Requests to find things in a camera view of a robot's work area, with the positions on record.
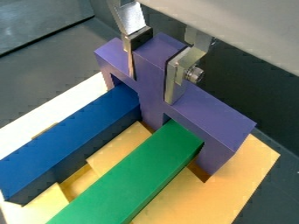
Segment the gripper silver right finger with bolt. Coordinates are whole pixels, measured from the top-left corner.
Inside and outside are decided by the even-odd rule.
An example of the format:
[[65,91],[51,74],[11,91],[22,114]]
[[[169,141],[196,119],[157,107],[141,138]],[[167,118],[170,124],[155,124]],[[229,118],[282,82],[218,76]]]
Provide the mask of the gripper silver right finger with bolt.
[[184,96],[186,82],[198,84],[205,71],[200,68],[202,57],[208,54],[213,36],[204,31],[186,27],[185,41],[190,44],[169,60],[165,79],[165,101],[173,105]]

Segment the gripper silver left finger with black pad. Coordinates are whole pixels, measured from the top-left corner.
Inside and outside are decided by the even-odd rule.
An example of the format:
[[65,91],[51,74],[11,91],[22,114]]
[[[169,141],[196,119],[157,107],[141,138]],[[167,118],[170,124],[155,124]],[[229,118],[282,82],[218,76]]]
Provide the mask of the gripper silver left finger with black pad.
[[134,79],[137,77],[134,50],[153,38],[154,29],[146,24],[142,5],[137,0],[107,0],[107,5],[122,32],[129,73]]

